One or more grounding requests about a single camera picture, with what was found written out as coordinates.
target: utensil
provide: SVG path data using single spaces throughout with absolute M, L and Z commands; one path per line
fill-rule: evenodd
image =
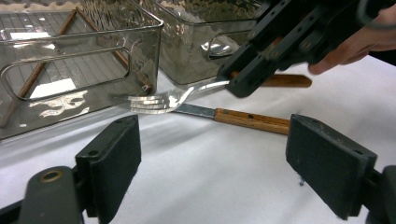
M 213 90 L 229 83 L 229 80 L 207 79 L 189 86 L 151 96 L 129 96 L 131 111 L 142 114 L 162 114 L 175 110 L 198 91 Z M 262 85 L 266 87 L 309 87 L 312 81 L 304 75 L 274 75 Z
M 255 115 L 223 108 L 206 108 L 198 105 L 183 104 L 174 112 L 210 118 L 221 123 L 263 130 L 271 133 L 289 133 L 290 121 L 263 115 Z

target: clear plastic bin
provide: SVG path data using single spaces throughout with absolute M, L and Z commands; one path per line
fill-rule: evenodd
M 163 20 L 160 68 L 177 85 L 215 77 L 247 41 L 259 3 L 252 0 L 140 0 Z
M 154 93 L 163 22 L 134 2 L 0 4 L 0 139 Z

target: black clamp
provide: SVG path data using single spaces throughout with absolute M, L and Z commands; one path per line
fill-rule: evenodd
M 117 119 L 76 155 L 76 167 L 34 175 L 25 198 L 0 210 L 0 223 L 83 223 L 82 212 L 109 223 L 141 162 L 137 115 Z

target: plastic storage bin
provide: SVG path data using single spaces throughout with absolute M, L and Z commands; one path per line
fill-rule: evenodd
M 247 40 L 260 6 L 249 0 L 140 0 L 163 20 L 160 68 L 177 85 L 214 77 Z
M 157 86 L 163 22 L 134 2 L 2 1 L 0 139 Z

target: kitchen utensil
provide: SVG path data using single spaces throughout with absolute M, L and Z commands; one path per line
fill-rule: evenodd
M 229 83 L 228 80 L 216 80 L 214 78 L 197 82 L 194 85 L 175 86 L 174 89 L 151 96 L 129 96 L 131 110 L 143 114 L 162 114 L 175 110 L 198 91 L 207 91 L 220 88 Z M 264 86 L 271 87 L 309 87 L 311 80 L 304 75 L 273 75 Z

